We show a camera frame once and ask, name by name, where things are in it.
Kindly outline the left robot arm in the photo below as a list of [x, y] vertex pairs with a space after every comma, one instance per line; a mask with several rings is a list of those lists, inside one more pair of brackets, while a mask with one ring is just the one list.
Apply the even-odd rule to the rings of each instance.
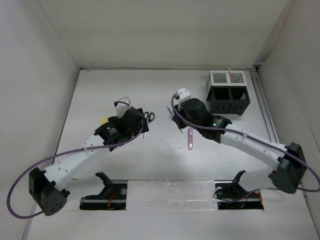
[[125, 106], [99, 126], [82, 148], [63, 153], [56, 163], [29, 172], [29, 193], [47, 217], [59, 212], [73, 198], [98, 197], [111, 200], [113, 182], [103, 172], [92, 178], [76, 175], [103, 156], [149, 131], [149, 115], [142, 108]]

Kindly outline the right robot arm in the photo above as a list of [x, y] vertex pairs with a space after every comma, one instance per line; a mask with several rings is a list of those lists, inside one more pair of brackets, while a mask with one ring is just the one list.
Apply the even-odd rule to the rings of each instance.
[[302, 147], [292, 142], [285, 145], [254, 136], [230, 119], [211, 114], [197, 99], [180, 98], [174, 94], [170, 100], [172, 120], [179, 129], [190, 127], [203, 138], [244, 152], [266, 165], [266, 168], [240, 170], [229, 188], [237, 197], [259, 189], [279, 190], [295, 194], [307, 170]]

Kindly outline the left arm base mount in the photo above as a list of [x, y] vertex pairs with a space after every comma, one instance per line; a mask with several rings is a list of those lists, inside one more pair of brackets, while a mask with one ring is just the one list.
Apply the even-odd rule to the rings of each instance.
[[111, 180], [105, 173], [95, 174], [103, 183], [97, 194], [83, 196], [79, 209], [83, 211], [124, 211], [127, 204], [128, 180]]

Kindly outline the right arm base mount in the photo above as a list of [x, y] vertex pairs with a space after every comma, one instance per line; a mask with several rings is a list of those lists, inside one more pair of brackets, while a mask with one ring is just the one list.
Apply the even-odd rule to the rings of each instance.
[[255, 191], [244, 198], [249, 193], [239, 185], [244, 173], [244, 170], [238, 172], [232, 180], [215, 181], [213, 198], [217, 200], [218, 210], [264, 210], [259, 191]]

